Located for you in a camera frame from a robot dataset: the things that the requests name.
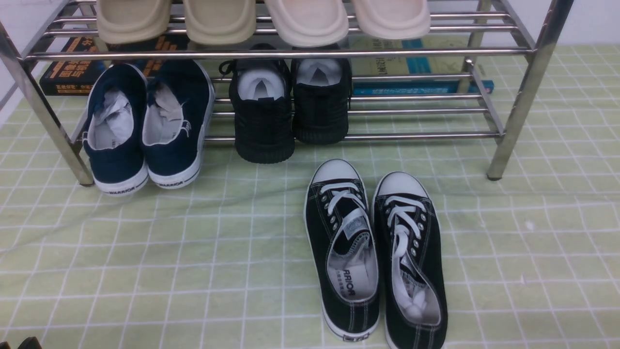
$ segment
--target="shoe heel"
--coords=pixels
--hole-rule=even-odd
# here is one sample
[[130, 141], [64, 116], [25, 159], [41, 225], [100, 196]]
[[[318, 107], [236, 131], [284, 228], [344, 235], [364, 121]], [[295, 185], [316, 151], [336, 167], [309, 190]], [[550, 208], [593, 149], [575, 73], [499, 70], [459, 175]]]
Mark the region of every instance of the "shoe heel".
[[274, 145], [268, 148], [236, 141], [234, 146], [239, 156], [245, 161], [260, 164], [283, 162], [289, 159], [295, 151], [295, 141], [291, 141], [286, 145]]

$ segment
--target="navy blue sneaker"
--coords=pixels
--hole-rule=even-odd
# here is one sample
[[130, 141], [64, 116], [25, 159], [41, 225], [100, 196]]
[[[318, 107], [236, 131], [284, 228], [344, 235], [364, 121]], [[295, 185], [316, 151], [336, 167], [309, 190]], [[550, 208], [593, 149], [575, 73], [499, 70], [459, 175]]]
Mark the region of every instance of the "navy blue sneaker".
[[129, 64], [114, 65], [95, 82], [86, 105], [84, 150], [95, 184], [111, 196], [142, 188], [148, 170], [140, 149], [146, 78]]
[[142, 149], [158, 186], [182, 188], [196, 179], [202, 163], [215, 90], [193, 60], [165, 62], [148, 85]]

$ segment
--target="book cover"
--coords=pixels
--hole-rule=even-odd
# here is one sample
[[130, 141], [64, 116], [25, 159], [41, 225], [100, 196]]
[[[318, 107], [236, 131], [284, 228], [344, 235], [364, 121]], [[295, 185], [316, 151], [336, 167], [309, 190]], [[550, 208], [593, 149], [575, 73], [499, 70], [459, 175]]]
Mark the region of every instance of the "book cover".
[[[397, 50], [403, 48], [445, 48], [466, 47], [466, 35], [428, 35], [415, 40], [384, 40], [362, 35], [351, 36], [348, 46], [354, 50]], [[463, 57], [371, 57], [353, 58], [353, 75], [408, 75], [408, 74], [449, 74], [460, 73]], [[485, 79], [485, 70], [477, 64], [488, 93], [495, 87], [490, 79]], [[367, 81], [353, 84], [353, 94], [357, 96], [380, 94], [441, 94], [456, 93], [458, 80], [428, 81]], [[470, 93], [478, 92], [471, 84]]]

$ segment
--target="rack leg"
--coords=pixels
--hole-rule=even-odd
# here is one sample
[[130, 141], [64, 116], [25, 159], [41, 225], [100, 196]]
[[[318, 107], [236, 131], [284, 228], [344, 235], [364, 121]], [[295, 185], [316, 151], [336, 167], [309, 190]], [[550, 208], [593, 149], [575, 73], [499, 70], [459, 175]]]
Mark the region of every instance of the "rack leg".
[[515, 148], [516, 141], [525, 124], [525, 119], [532, 107], [538, 88], [543, 81], [544, 72], [547, 70], [557, 41], [562, 33], [566, 18], [570, 13], [570, 8], [574, 0], [552, 0], [549, 12], [542, 25], [541, 33], [536, 42], [536, 50], [532, 56], [528, 69], [521, 82], [521, 87], [516, 95], [515, 103], [512, 107], [508, 122], [506, 123], [506, 134], [502, 137], [498, 145], [487, 177], [492, 181], [500, 180], [506, 170], [508, 160]]
[[[489, 12], [491, 11], [491, 0], [479, 0], [478, 8], [476, 9], [478, 12]], [[486, 24], [487, 19], [476, 19], [476, 24]], [[480, 47], [482, 45], [482, 38], [484, 37], [484, 32], [473, 32], [469, 36], [469, 42], [467, 43], [467, 47]], [[476, 65], [476, 57], [465, 57], [463, 61], [463, 68], [461, 71], [469, 71], [469, 61], [472, 62], [473, 65]], [[457, 89], [458, 93], [467, 93], [469, 90], [469, 85], [471, 84], [471, 80], [469, 78], [462, 78], [459, 82], [459, 87]]]
[[43, 91], [41, 91], [36, 80], [32, 77], [29, 65], [22, 61], [20, 53], [17, 51], [2, 23], [0, 23], [0, 60], [15, 79], [35, 115], [37, 115], [58, 151], [77, 177], [79, 184], [83, 186], [93, 185], [94, 180], [90, 170], [86, 167], [79, 154], [74, 152], [69, 136], [60, 124]]

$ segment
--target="metal rack bar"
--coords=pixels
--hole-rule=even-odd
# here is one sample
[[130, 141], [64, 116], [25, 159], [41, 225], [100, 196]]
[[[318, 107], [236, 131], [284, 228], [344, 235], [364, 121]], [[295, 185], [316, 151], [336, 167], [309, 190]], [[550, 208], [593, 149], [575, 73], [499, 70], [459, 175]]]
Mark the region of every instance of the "metal rack bar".
[[243, 58], [363, 58], [363, 57], [419, 57], [419, 56], [505, 56], [525, 55], [532, 53], [523, 47], [481, 47], [481, 48], [420, 48], [413, 50], [381, 50], [381, 51], [269, 51], [255, 50], [248, 52], [190, 52], [190, 51], [152, 51], [152, 52], [65, 52], [65, 53], [31, 53], [24, 58], [27, 61], [56, 60], [237, 60]]
[[[463, 20], [463, 19], [509, 19], [510, 15], [507, 12], [441, 12], [433, 13], [430, 15], [433, 20]], [[355, 15], [348, 15], [348, 20], [357, 20]], [[54, 24], [89, 24], [97, 22], [95, 16], [82, 16], [82, 17], [57, 17], [52, 23]], [[256, 16], [256, 23], [272, 23], [271, 16]], [[171, 15], [170, 23], [185, 23], [185, 16]]]
[[[461, 32], [511, 32], [518, 30], [514, 24], [447, 24], [431, 25], [431, 33], [461, 33]], [[359, 27], [350, 27], [349, 33], [361, 33]], [[185, 28], [168, 28], [164, 35], [187, 35]], [[278, 35], [276, 28], [256, 28], [254, 35]], [[51, 29], [43, 34], [44, 37], [98, 37], [97, 29]]]
[[[422, 133], [399, 133], [399, 134], [363, 134], [349, 135], [346, 141], [390, 141], [390, 140], [441, 140], [441, 139], [475, 139], [495, 138], [498, 148], [489, 168], [487, 176], [495, 180], [501, 178], [503, 171], [512, 154], [513, 148], [521, 132], [529, 109], [534, 101], [536, 91], [541, 83], [543, 74], [557, 43], [560, 32], [564, 26], [570, 8], [574, 0], [552, 0], [549, 12], [538, 41], [535, 42], [527, 32], [523, 22], [510, 6], [508, 0], [477, 0], [478, 7], [475, 12], [444, 12], [433, 13], [433, 20], [474, 20], [473, 24], [436, 24], [433, 23], [433, 32], [470, 32], [469, 45], [463, 48], [421, 48], [421, 49], [395, 49], [378, 51], [339, 50], [339, 51], [303, 51], [303, 50], [257, 50], [257, 51], [179, 51], [179, 52], [84, 52], [84, 53], [61, 53], [47, 52], [50, 44], [56, 37], [65, 36], [97, 36], [96, 17], [92, 7], [96, 0], [64, 0], [64, 4], [51, 16], [46, 26], [39, 31], [37, 38], [29, 44], [28, 49], [20, 54], [15, 49], [4, 27], [0, 24], [0, 60], [9, 69], [11, 75], [17, 81], [19, 88], [24, 93], [26, 100], [32, 106], [34, 113], [40, 119], [46, 131], [50, 134], [63, 158], [77, 177], [80, 184], [88, 186], [94, 184], [91, 172], [87, 169], [79, 156], [81, 149], [81, 131], [86, 121], [86, 112], [79, 120], [78, 126], [69, 137], [57, 116], [53, 112], [46, 97], [41, 92], [36, 81], [32, 77], [31, 69], [38, 61], [53, 60], [136, 60], [136, 59], [240, 59], [240, 58], [364, 58], [364, 57], [420, 57], [432, 55], [448, 55], [466, 57], [463, 72], [456, 74], [430, 74], [430, 75], [399, 75], [399, 76], [355, 76], [354, 81], [421, 81], [460, 79], [461, 92], [463, 86], [469, 86], [470, 81], [479, 88], [479, 93], [456, 93], [456, 94], [432, 94], [413, 96], [355, 96], [352, 99], [353, 109], [351, 117], [368, 116], [432, 116], [437, 114], [483, 114], [487, 119], [489, 130], [470, 130], [460, 132], [422, 132]], [[85, 9], [84, 16], [75, 16], [78, 7]], [[171, 23], [182, 24], [184, 16], [171, 16]], [[356, 17], [349, 14], [348, 18], [353, 22], [351, 33], [359, 32], [355, 27]], [[270, 16], [257, 16], [257, 22], [269, 24]], [[500, 24], [488, 24], [488, 20], [500, 20]], [[83, 24], [88, 29], [64, 29], [64, 25]], [[514, 47], [481, 47], [484, 32], [509, 32], [515, 40]], [[169, 34], [185, 34], [184, 28], [169, 28]], [[273, 27], [263, 26], [257, 30], [257, 35], [275, 35]], [[508, 122], [504, 126], [489, 95], [486, 93], [480, 75], [476, 71], [475, 59], [480, 55], [523, 55], [528, 59], [529, 67], [526, 70], [520, 92], [515, 100]], [[230, 78], [213, 78], [215, 83], [229, 83]], [[437, 102], [437, 101], [477, 101], [479, 107], [436, 107], [420, 106], [407, 107], [405, 109], [369, 109], [376, 101], [394, 102]], [[218, 105], [229, 105], [228, 98], [216, 100]], [[217, 110], [213, 113], [215, 118], [231, 118], [234, 112], [226, 109]], [[234, 141], [233, 136], [207, 137], [205, 143], [226, 143]]]
[[[492, 131], [472, 131], [472, 132], [422, 132], [418, 134], [369, 134], [369, 135], [348, 135], [345, 141], [387, 141], [387, 140], [439, 140], [439, 139], [481, 139], [499, 138], [498, 132]], [[205, 144], [209, 143], [231, 143], [234, 136], [211, 136], [205, 139]]]
[[525, 71], [521, 87], [506, 122], [506, 134], [498, 144], [491, 166], [487, 172], [487, 177], [492, 181], [501, 179], [506, 170], [510, 156], [515, 149], [516, 141], [525, 124], [525, 119], [532, 107], [538, 88], [543, 81], [544, 72], [547, 70], [553, 51], [556, 49], [557, 41], [569, 16], [573, 1], [551, 0], [549, 12], [547, 12], [547, 17], [544, 20], [541, 33], [536, 42], [535, 53]]

